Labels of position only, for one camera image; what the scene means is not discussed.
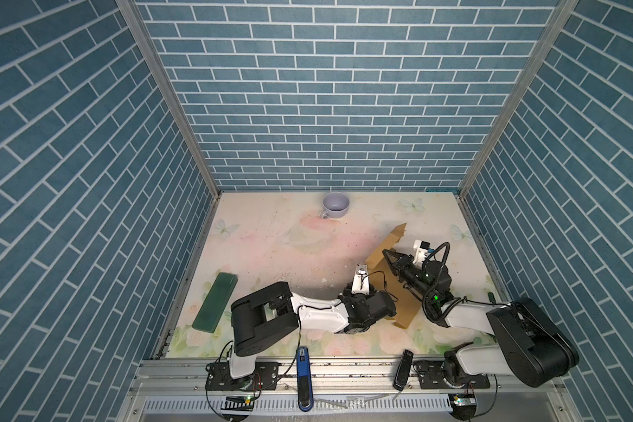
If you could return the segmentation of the brown cardboard box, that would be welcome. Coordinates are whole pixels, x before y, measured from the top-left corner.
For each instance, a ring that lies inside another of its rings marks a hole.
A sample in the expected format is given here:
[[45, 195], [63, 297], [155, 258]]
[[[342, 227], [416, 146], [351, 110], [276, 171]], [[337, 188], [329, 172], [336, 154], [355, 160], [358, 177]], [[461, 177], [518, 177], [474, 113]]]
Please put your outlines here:
[[397, 298], [395, 302], [397, 314], [393, 318], [394, 325], [404, 330], [409, 328], [413, 319], [418, 315], [420, 302], [410, 290], [404, 288], [399, 277], [392, 274], [390, 265], [383, 256], [383, 251], [389, 249], [409, 253], [410, 249], [398, 247], [398, 244], [403, 242], [405, 232], [406, 223], [397, 225], [366, 259], [366, 265], [369, 268], [369, 284], [377, 290], [386, 290]]

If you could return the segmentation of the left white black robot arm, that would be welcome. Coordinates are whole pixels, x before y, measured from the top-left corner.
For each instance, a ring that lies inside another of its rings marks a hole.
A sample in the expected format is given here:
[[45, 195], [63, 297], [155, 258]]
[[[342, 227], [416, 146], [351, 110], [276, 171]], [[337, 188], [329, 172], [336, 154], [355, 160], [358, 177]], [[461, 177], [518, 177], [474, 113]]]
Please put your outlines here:
[[251, 376], [256, 358], [295, 330], [358, 334], [397, 313], [393, 296], [371, 288], [346, 288], [327, 301], [298, 295], [286, 281], [244, 296], [230, 307], [234, 339], [229, 360], [230, 376]]

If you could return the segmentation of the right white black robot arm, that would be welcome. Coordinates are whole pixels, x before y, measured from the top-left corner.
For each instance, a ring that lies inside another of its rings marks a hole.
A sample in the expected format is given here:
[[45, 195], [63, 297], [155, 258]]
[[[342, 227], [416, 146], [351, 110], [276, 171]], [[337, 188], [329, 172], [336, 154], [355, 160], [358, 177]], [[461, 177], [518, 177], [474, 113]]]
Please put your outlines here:
[[490, 346], [467, 342], [444, 353], [441, 376], [447, 385], [462, 388], [477, 376], [491, 374], [514, 376], [536, 388], [578, 366], [576, 346], [534, 300], [480, 302], [454, 296], [448, 253], [448, 243], [414, 256], [383, 250], [390, 271], [418, 299], [428, 321], [483, 332], [496, 340]]

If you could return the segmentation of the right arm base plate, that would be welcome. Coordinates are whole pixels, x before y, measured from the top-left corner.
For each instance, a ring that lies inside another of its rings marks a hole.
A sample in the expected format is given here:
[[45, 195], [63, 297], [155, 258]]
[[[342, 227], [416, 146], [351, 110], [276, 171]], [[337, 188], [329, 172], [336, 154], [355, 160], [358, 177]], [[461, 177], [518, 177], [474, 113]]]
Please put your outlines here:
[[415, 360], [413, 370], [422, 390], [487, 390], [490, 380], [485, 375], [468, 375], [453, 360]]

